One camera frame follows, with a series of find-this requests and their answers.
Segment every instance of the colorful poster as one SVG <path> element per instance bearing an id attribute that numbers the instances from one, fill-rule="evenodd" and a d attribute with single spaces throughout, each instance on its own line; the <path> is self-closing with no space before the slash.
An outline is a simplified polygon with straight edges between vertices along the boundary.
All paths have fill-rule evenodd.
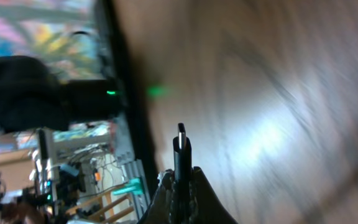
<path id="1" fill-rule="evenodd" d="M 0 56 L 43 61 L 62 80 L 101 78 L 93 0 L 0 0 Z M 84 31 L 89 35 L 74 35 Z"/>

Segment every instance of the teal object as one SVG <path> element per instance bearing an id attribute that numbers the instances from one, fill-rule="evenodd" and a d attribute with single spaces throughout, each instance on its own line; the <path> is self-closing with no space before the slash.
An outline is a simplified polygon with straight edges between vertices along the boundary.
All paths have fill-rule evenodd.
<path id="1" fill-rule="evenodd" d="M 140 195 L 143 194 L 143 183 L 140 178 L 135 178 L 130 180 L 125 186 L 123 186 L 120 189 L 113 190 L 113 195 L 120 195 L 120 194 L 126 194 L 126 193 L 133 193 L 134 195 Z"/>

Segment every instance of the wooden floor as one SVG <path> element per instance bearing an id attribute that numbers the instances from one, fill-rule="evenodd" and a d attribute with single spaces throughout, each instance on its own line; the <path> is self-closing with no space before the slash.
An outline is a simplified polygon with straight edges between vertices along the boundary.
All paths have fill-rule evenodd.
<path id="1" fill-rule="evenodd" d="M 358 0 L 116 3 L 159 169 L 184 122 L 239 223 L 358 224 Z"/>

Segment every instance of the wire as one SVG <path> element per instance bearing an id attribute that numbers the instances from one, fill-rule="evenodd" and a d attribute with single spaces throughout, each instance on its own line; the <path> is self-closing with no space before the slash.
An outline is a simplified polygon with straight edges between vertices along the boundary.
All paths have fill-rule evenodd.
<path id="1" fill-rule="evenodd" d="M 122 167 L 118 167 L 118 166 L 114 165 L 115 162 L 116 162 L 116 160 L 113 160 L 112 162 L 108 163 L 107 165 L 111 164 L 113 167 L 119 169 L 122 173 L 122 176 L 125 178 L 124 171 L 122 170 Z"/>
<path id="2" fill-rule="evenodd" d="M 102 170 L 102 190 L 104 190 L 103 185 L 104 185 L 104 168 L 103 168 L 103 170 Z"/>
<path id="3" fill-rule="evenodd" d="M 106 166 L 108 166 L 108 165 L 111 165 L 112 167 L 115 167 L 115 168 L 119 169 L 119 170 L 121 171 L 122 175 L 124 175 L 124 171 L 122 170 L 122 167 L 118 167 L 118 166 L 113 165 L 115 162 L 116 162 L 116 161 L 109 162 L 109 163 L 107 163 L 107 164 L 105 164 L 105 165 L 103 165 L 103 166 L 98 167 L 98 169 L 103 168 L 103 167 L 106 167 Z"/>
<path id="4" fill-rule="evenodd" d="M 99 194 L 103 194 L 103 193 L 107 192 L 108 190 L 111 190 L 111 189 L 113 189 L 113 188 L 115 188 L 115 187 L 117 187 L 117 186 L 120 186 L 120 185 L 121 185 L 121 184 L 114 185 L 114 186 L 109 187 L 109 188 L 106 189 L 106 190 L 102 190 L 101 192 L 96 193 L 96 194 L 90 194 L 90 195 L 86 195 L 86 196 L 79 197 L 78 200 L 79 200 L 79 199 L 82 199 L 82 198 L 86 198 L 86 197 L 93 197 L 93 196 L 97 196 L 97 195 L 99 195 Z"/>
<path id="5" fill-rule="evenodd" d="M 91 148 L 91 149 L 89 149 L 89 150 L 87 150 L 85 152 L 78 153 L 77 155 L 73 156 L 68 162 L 69 163 L 70 162 L 78 162 L 78 161 L 80 161 L 80 159 L 84 158 L 85 156 L 90 155 L 92 152 L 97 151 L 97 150 L 100 150 L 99 146 Z"/>
<path id="6" fill-rule="evenodd" d="M 19 132 L 16 132 L 13 136 L 15 137 L 15 138 L 17 138 L 17 137 L 19 137 L 19 135 L 22 133 L 22 131 L 19 131 Z"/>
<path id="7" fill-rule="evenodd" d="M 109 172 L 109 174 L 111 176 L 112 183 L 115 184 L 116 180 L 114 179 L 114 176 L 112 175 L 111 171 L 109 169 L 107 169 L 107 168 L 103 168 L 103 170 L 106 170 L 107 172 Z"/>
<path id="8" fill-rule="evenodd" d="M 70 34 L 70 38 L 73 38 L 75 35 L 87 35 L 88 37 L 92 38 L 92 35 L 89 32 L 83 30 L 72 32 Z"/>
<path id="9" fill-rule="evenodd" d="M 24 144 L 27 144 L 30 140 L 31 140 L 31 137 L 35 134 L 35 132 L 37 131 L 37 129 L 34 129 L 32 132 L 31 132 L 31 134 L 30 134 L 30 136 L 27 138 L 27 140 L 26 140 L 26 142 L 24 143 Z M 29 155 L 29 152 L 25 152 L 25 153 L 23 153 L 23 155 L 22 155 L 22 157 L 20 158 L 20 159 L 23 159 L 23 158 L 25 158 L 25 156 L 26 155 Z"/>
<path id="10" fill-rule="evenodd" d="M 77 153 L 77 154 L 75 154 L 75 155 L 69 160 L 69 162 L 74 161 L 74 159 L 76 159 L 76 160 L 81 159 L 81 157 L 83 157 L 84 154 L 89 154 L 89 153 L 93 152 L 95 149 L 97 149 L 97 147 L 91 147 L 90 149 L 86 150 L 87 148 L 88 148 L 88 147 L 84 147 L 84 148 L 83 148 L 84 150 L 81 151 L 81 152 L 79 152 L 79 153 Z"/>

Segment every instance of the wooden chair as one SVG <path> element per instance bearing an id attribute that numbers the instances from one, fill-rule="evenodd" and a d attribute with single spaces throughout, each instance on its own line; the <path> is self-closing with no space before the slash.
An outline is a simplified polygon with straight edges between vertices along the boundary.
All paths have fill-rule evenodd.
<path id="1" fill-rule="evenodd" d="M 66 211 L 66 214 L 69 214 L 69 215 L 74 215 L 77 211 L 77 209 L 79 208 L 83 208 L 85 206 L 88 206 L 88 205 L 91 205 L 92 203 L 95 203 L 95 202 L 98 202 L 101 209 L 99 209 L 97 212 L 94 212 L 92 215 L 88 216 L 88 219 L 89 220 L 92 220 L 92 221 L 95 221 L 95 222 L 100 222 L 100 216 L 103 216 L 104 217 L 104 221 L 101 221 L 102 224 L 105 224 L 105 223 L 114 223 L 116 222 L 118 219 L 130 214 L 131 212 L 134 211 L 134 207 L 133 206 L 130 206 L 122 211 L 120 211 L 119 213 L 117 214 L 114 214 L 114 210 L 113 210 L 113 207 L 115 207 L 116 205 L 120 204 L 121 202 L 125 201 L 125 199 L 128 199 L 128 200 L 131 200 L 131 196 L 128 195 L 128 194 L 125 194 L 123 195 L 122 197 L 118 198 L 117 200 L 115 201 L 111 201 L 111 192 L 113 190 L 116 190 L 118 188 L 121 188 L 122 185 L 119 185 L 111 190 L 108 190 L 98 196 L 95 196 L 83 203 L 81 203 L 81 205 L 77 205 L 77 206 L 74 206 L 72 208 L 70 208 L 69 210 Z M 106 200 L 107 200 L 107 205 L 104 207 L 103 206 L 103 197 L 106 197 Z M 106 218 L 106 216 L 104 215 L 106 212 L 109 212 L 110 214 L 110 217 L 109 218 Z"/>

